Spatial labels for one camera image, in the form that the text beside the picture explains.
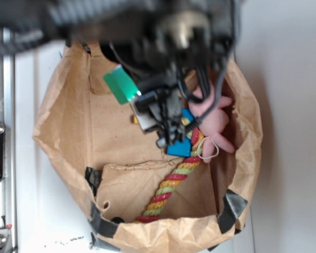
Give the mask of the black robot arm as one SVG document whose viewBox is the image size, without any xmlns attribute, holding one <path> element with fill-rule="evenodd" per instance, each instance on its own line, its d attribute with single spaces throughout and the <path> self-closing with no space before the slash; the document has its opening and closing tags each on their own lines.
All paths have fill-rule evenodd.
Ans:
<svg viewBox="0 0 316 253">
<path fill-rule="evenodd" d="M 0 1 L 0 28 L 15 33 L 0 57 L 52 40 L 96 41 L 136 85 L 130 103 L 157 146 L 183 141 L 209 114 L 181 122 L 181 102 L 217 107 L 239 37 L 239 1 Z"/>
</svg>

